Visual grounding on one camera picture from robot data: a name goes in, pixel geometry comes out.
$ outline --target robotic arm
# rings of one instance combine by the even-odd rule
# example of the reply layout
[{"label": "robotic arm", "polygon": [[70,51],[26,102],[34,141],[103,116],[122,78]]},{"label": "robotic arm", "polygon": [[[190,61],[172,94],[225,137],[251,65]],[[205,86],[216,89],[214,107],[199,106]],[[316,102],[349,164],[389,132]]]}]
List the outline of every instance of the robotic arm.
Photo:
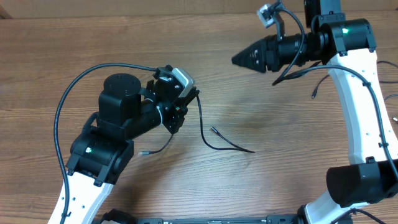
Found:
[{"label": "robotic arm", "polygon": [[[171,134],[182,126],[187,105],[199,94],[195,81],[170,65],[159,67],[154,78],[156,82],[149,81],[146,88],[130,74],[114,74],[105,80],[99,111],[90,116],[70,149],[65,223],[93,221],[134,154],[132,139],[161,124]],[[65,184],[49,223],[60,223],[64,204]]]},{"label": "robotic arm", "polygon": [[[326,175],[328,190],[316,201],[302,206],[294,223],[333,223],[349,215],[353,208],[378,203],[398,192],[398,180],[394,176],[398,165],[398,141],[388,119],[377,77],[376,41],[367,20],[345,20],[340,1],[306,0],[306,24],[312,31],[304,35],[301,46],[303,35],[284,35],[284,23],[279,16],[284,9],[281,1],[277,1],[259,10],[264,26],[276,24],[277,34],[238,53],[232,63],[262,73],[267,69],[278,72],[290,63],[301,67],[314,60],[329,66],[346,121],[351,165],[329,169]],[[337,67],[355,71],[366,82]],[[374,91],[374,98],[369,94],[368,85]]]}]

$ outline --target wooden table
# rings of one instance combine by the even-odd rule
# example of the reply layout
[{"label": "wooden table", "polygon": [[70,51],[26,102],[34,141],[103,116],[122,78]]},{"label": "wooden table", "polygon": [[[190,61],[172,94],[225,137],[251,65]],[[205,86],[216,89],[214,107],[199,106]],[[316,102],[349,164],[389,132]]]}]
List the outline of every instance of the wooden table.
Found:
[{"label": "wooden table", "polygon": [[[398,12],[347,16],[367,18],[379,59],[398,61]],[[303,14],[298,17],[304,21]],[[288,34],[298,32],[285,18]],[[99,216],[117,208],[136,217],[263,217],[295,213],[314,201],[326,189],[326,171],[348,165],[345,122],[332,81],[326,80],[311,99],[326,71],[271,86],[279,74],[230,62],[235,53],[274,32],[265,31],[254,14],[0,21],[0,223],[46,223],[51,216],[62,186],[52,135],[56,106],[78,74],[106,62],[185,68],[201,90],[207,140],[227,146],[209,130],[214,125],[256,153],[206,147],[193,101],[165,152],[138,155],[164,145],[170,134],[163,127],[135,140],[136,155]],[[60,118],[65,161],[84,122],[98,110],[104,79],[118,72],[142,83],[152,78],[150,72],[104,68],[82,79]],[[379,66],[381,80],[397,80],[397,73]],[[396,87],[382,85],[383,94],[398,93]],[[398,101],[389,100],[387,109],[397,114]],[[387,223],[398,222],[397,209],[396,198],[366,208]],[[363,215],[355,221],[372,223]]]}]

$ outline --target wooden surface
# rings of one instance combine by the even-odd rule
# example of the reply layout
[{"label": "wooden surface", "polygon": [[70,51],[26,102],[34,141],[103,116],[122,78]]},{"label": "wooden surface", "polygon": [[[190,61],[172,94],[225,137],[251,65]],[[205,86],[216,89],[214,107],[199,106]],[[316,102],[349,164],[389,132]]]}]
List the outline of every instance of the wooden surface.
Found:
[{"label": "wooden surface", "polygon": [[[255,13],[265,3],[273,2],[275,0],[0,0],[0,5],[11,17],[22,19]],[[283,0],[283,3],[291,11],[304,11],[303,0]],[[341,6],[345,12],[394,10],[398,0],[341,0]]]},{"label": "wooden surface", "polygon": [[[367,18],[380,60],[398,62],[398,13],[351,12]],[[298,14],[303,21],[303,14]],[[298,32],[286,19],[288,34]],[[340,102],[331,80],[310,95],[326,71],[271,86],[279,74],[259,74],[231,65],[230,58],[265,35],[253,14],[214,16],[97,17],[0,21],[0,223],[46,223],[62,185],[53,145],[53,117],[68,84],[99,63],[127,62],[183,67],[196,80],[205,136],[227,146],[209,126],[256,151],[214,151],[201,141],[198,108],[163,153],[169,133],[157,128],[135,140],[136,155],[98,214],[117,208],[137,217],[263,217],[295,213],[326,189],[329,167],[348,165],[348,142]],[[118,72],[142,83],[151,73],[104,68],[83,78],[67,98],[60,118],[64,160],[84,122],[98,109],[104,79]],[[379,66],[381,80],[398,71]],[[382,85],[383,94],[397,93]],[[398,100],[387,102],[390,116]],[[395,132],[398,126],[393,124]],[[366,208],[387,223],[398,222],[398,199]],[[358,223],[371,223],[359,215]]]}]

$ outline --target white arm segment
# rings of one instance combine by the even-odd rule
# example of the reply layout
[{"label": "white arm segment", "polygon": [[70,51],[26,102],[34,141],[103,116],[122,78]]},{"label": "white arm segment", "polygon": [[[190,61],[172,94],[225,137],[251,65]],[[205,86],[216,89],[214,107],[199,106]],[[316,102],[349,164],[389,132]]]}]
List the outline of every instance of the white arm segment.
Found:
[{"label": "white arm segment", "polygon": [[[75,172],[68,175],[70,199],[65,224],[91,224],[101,204],[111,193],[113,185],[103,183],[101,187],[94,186],[94,179]],[[59,224],[65,205],[65,184],[62,185],[60,197],[51,215],[49,224]]]},{"label": "white arm segment", "polygon": [[[371,86],[379,103],[384,133],[389,144],[392,159],[398,158],[398,141],[388,118],[386,106],[381,94],[379,79],[377,77],[377,55],[369,49],[350,50],[348,56],[340,57],[336,54],[329,65],[341,65],[360,73]],[[349,163],[362,164],[367,157],[374,157],[376,161],[385,161],[386,155],[383,148],[379,147],[379,126],[377,124],[374,103],[369,90],[363,86],[362,81],[349,72],[330,69],[338,91],[349,142]],[[305,215],[309,224],[331,223],[336,218],[351,208],[361,208],[368,204],[357,203],[348,208],[341,208],[330,197],[329,191],[323,193],[316,201],[305,207]]]}]

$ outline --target silver metal part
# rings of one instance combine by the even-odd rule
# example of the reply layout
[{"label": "silver metal part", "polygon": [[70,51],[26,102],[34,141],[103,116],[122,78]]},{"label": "silver metal part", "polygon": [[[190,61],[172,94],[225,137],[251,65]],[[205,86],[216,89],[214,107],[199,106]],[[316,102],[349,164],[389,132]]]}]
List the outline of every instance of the silver metal part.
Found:
[{"label": "silver metal part", "polygon": [[270,19],[269,19],[269,18],[264,18],[264,16],[262,15],[262,14],[264,13],[264,11],[267,11],[267,10],[268,10],[269,6],[271,6],[271,5],[270,5],[270,4],[265,4],[264,6],[262,6],[262,7],[257,11],[257,15],[259,16],[259,18],[260,18],[262,24],[263,24],[266,28],[272,26],[272,25],[275,23],[275,21],[274,21],[273,18],[270,18]]},{"label": "silver metal part", "polygon": [[172,73],[183,87],[183,90],[178,97],[186,97],[195,84],[194,79],[191,78],[188,73],[181,68],[173,68]]}]

